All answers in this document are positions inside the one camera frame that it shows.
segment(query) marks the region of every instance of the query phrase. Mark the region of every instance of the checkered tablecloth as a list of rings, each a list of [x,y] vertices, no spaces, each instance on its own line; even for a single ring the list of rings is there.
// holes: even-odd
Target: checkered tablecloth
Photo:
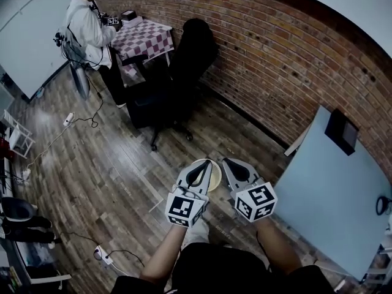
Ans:
[[[111,46],[119,51],[121,60],[137,55],[148,55],[148,60],[151,60],[174,49],[171,29],[166,25],[143,20],[132,28],[123,26],[111,42]],[[132,64],[125,66],[124,70],[130,76],[136,74]]]

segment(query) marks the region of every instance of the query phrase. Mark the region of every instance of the black box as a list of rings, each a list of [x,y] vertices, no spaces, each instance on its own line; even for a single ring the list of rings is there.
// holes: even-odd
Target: black box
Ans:
[[[128,10],[121,14],[121,18],[123,20],[130,21],[133,20],[134,18],[137,18],[137,14],[135,11]]]
[[[325,135],[332,139],[346,155],[355,152],[358,128],[340,110],[335,109],[331,113]]]

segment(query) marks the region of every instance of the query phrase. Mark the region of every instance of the human arm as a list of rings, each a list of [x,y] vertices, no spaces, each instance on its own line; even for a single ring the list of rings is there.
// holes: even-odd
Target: human arm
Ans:
[[[140,279],[165,287],[176,263],[186,230],[186,227],[179,225],[171,227],[155,254],[141,271]]]
[[[116,29],[111,26],[102,26],[96,15],[88,10],[83,19],[81,29],[86,43],[100,48],[109,44],[116,37]]]
[[[270,218],[258,220],[254,222],[254,225],[257,229],[258,240],[274,267],[286,275],[302,267],[300,258]]]

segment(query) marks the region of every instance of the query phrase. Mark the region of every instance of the black chair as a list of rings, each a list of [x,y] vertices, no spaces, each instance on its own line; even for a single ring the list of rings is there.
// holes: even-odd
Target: black chair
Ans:
[[[127,108],[132,124],[137,128],[154,127],[151,149],[155,151],[156,138],[164,127],[192,134],[181,125],[192,109],[193,89],[198,79],[214,62],[218,46],[206,22],[193,18],[183,26],[183,36],[171,60],[168,73],[147,71],[143,61],[147,55],[126,59],[123,66],[136,64],[145,82],[127,88]]]

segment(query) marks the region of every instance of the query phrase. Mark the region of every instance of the cable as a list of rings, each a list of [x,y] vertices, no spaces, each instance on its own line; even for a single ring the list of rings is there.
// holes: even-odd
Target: cable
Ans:
[[[26,170],[28,170],[28,168],[31,166],[31,165],[33,165],[33,164],[35,164],[35,162],[36,162],[36,160],[40,157],[40,156],[42,156],[43,154],[45,154],[48,150],[49,150],[49,148],[50,148],[50,146],[51,145],[53,145],[53,143],[68,129],[68,127],[70,127],[71,126],[71,124],[70,125],[68,125],[68,126],[66,126],[66,128],[65,129],[63,129],[62,130],[62,132],[50,143],[50,145],[48,146],[48,148],[47,149],[45,149],[44,151],[42,151],[35,159],[34,159],[34,161],[33,162],[31,162],[30,164],[28,164],[27,165],[27,167],[26,167]]]
[[[114,268],[116,268],[118,271],[120,271],[121,273],[124,273],[126,276],[128,276],[128,274],[126,274],[123,270],[119,269],[116,267],[116,265],[114,263],[111,264]]]
[[[10,186],[7,184],[7,182],[4,182],[3,184],[6,185],[6,189],[9,189],[9,190],[13,193],[12,187],[10,187]]]
[[[88,237],[86,237],[86,236],[83,236],[83,235],[80,235],[80,234],[78,234],[78,233],[75,233],[75,232],[61,232],[60,233],[60,235],[59,235],[59,238],[61,237],[61,235],[63,235],[63,234],[68,234],[68,235],[76,235],[76,236],[79,236],[80,238],[85,238],[85,239],[88,239],[89,241],[92,241],[92,242],[94,242],[96,245],[97,245],[97,247],[100,249],[100,253],[102,254],[102,249],[100,248],[100,243],[98,243],[96,240],[94,240],[94,239],[92,239],[92,238],[88,238]],[[143,264],[143,262],[142,262],[142,260],[138,257],[138,256],[136,256],[135,254],[133,254],[133,253],[131,253],[130,251],[127,251],[127,250],[125,250],[125,249],[120,249],[120,250],[116,250],[116,251],[111,251],[105,258],[109,258],[109,256],[112,254],[112,253],[115,253],[115,252],[127,252],[127,253],[130,253],[132,256],[135,256],[138,260],[139,260],[139,262],[141,263],[141,265],[144,267],[144,264]],[[100,258],[100,259],[98,259],[97,257],[96,257],[96,255],[95,255],[95,251],[94,251],[94,258],[96,259],[96,260],[98,260],[98,261],[101,261],[102,260],[102,258]]]
[[[7,175],[0,175],[0,178],[4,178],[4,179],[19,179],[19,180],[23,180],[22,178],[19,177],[9,177]]]
[[[92,87],[94,87],[94,89],[96,90],[98,97],[101,99],[101,103],[100,103],[100,106],[99,106],[98,110],[94,113],[94,115],[93,115],[92,117],[90,117],[90,118],[88,118],[88,119],[78,118],[78,119],[76,119],[76,120],[70,122],[70,125],[73,124],[73,123],[76,123],[77,121],[89,121],[89,120],[91,120],[91,127],[92,127],[93,129],[95,129],[95,128],[98,126],[99,123],[98,123],[97,121],[95,121],[94,118],[95,118],[96,115],[98,114],[98,111],[102,108],[102,106],[103,106],[103,104],[104,104],[104,99],[102,98],[102,95],[101,95],[100,92],[97,90],[97,88],[92,84],[92,81],[90,80],[90,78],[88,77],[87,74],[86,74],[86,77],[87,77],[87,79],[88,79],[90,85],[91,85]]]
[[[135,254],[133,254],[133,253],[131,253],[130,251],[127,251],[127,250],[125,250],[125,249],[119,249],[119,250],[117,250],[117,251],[111,251],[105,258],[109,258],[109,256],[110,256],[112,253],[114,253],[114,252],[127,252],[127,253],[131,254],[132,256],[135,256],[135,257],[138,259],[138,261],[141,263],[141,265],[142,265],[143,267],[145,266],[144,263],[142,262],[142,260],[141,260],[138,256],[136,256]]]
[[[86,74],[86,77],[87,77],[87,79],[88,79],[88,81],[89,81],[89,83],[91,84],[91,86],[93,86],[94,87],[94,89],[97,91],[97,95],[98,95],[98,97],[101,99],[101,103],[100,103],[100,106],[99,106],[99,108],[98,108],[98,110],[94,113],[94,115],[92,116],[92,117],[90,117],[90,118],[88,118],[88,119],[82,119],[82,118],[78,118],[78,119],[76,119],[76,120],[74,120],[74,121],[72,121],[72,122],[70,122],[69,123],[69,125],[68,126],[66,126],[66,128],[64,129],[64,130],[62,130],[62,132],[50,143],[50,145],[48,146],[48,148],[46,149],[46,150],[44,150],[42,153],[40,153],[35,159],[34,159],[34,161],[33,162],[31,162],[30,164],[28,164],[28,166],[26,167],[26,170],[30,167],[30,166],[32,166],[32,165],[34,165],[35,164],[35,162],[36,162],[36,160],[40,157],[40,156],[42,156],[43,154],[45,154],[48,150],[49,150],[49,148],[53,145],[53,143],[73,124],[73,123],[76,123],[77,121],[89,121],[89,120],[91,120],[91,127],[93,128],[93,129],[95,129],[97,126],[98,126],[98,122],[97,121],[95,121],[94,120],[94,118],[96,117],[96,115],[98,114],[98,111],[102,108],[102,106],[103,106],[103,104],[104,104],[104,99],[102,98],[102,96],[101,96],[101,94],[100,94],[100,92],[97,90],[97,88],[92,84],[92,82],[91,82],[91,80],[90,80],[90,78],[87,76],[87,74]]]
[[[80,238],[88,239],[89,241],[94,242],[94,243],[97,245],[97,247],[99,248],[100,253],[102,254],[102,249],[101,249],[100,246],[99,246],[100,243],[98,243],[96,240],[94,240],[94,239],[92,239],[92,238],[88,238],[88,237],[83,236],[83,235],[80,235],[80,234],[75,233],[75,232],[65,232],[65,231],[60,233],[59,238],[61,238],[61,235],[63,235],[63,234],[76,235],[76,236],[78,236],[78,237],[80,237]],[[96,257],[96,251],[95,251],[95,250],[94,250],[94,253],[92,254],[92,256],[94,257],[95,260],[98,260],[99,262],[102,260],[102,257],[101,257],[101,258],[97,258],[97,257]]]
[[[13,173],[7,171],[6,169],[4,169],[3,171],[7,172],[9,175],[12,175],[12,176],[14,176],[14,177],[16,177],[16,178],[22,179],[21,177],[19,177],[19,176],[17,176],[16,174],[13,174]]]
[[[101,47],[101,48],[102,48],[102,49],[101,49],[101,50],[102,50],[102,54],[101,54],[101,56],[100,56],[100,60],[99,60],[98,63],[95,63],[95,62],[92,62],[92,61],[90,61],[90,60],[87,60],[86,58],[83,58],[83,57],[82,57],[81,55],[79,55],[79,54],[76,52],[76,50],[73,49],[70,45],[69,45],[69,48],[70,48],[74,53],[76,53],[77,56],[78,56],[79,58],[81,58],[82,60],[95,64],[95,66],[91,66],[91,67],[97,67],[97,66],[99,66],[99,64],[102,62],[102,60],[103,60],[103,58],[104,58],[104,48],[103,48],[103,47]]]

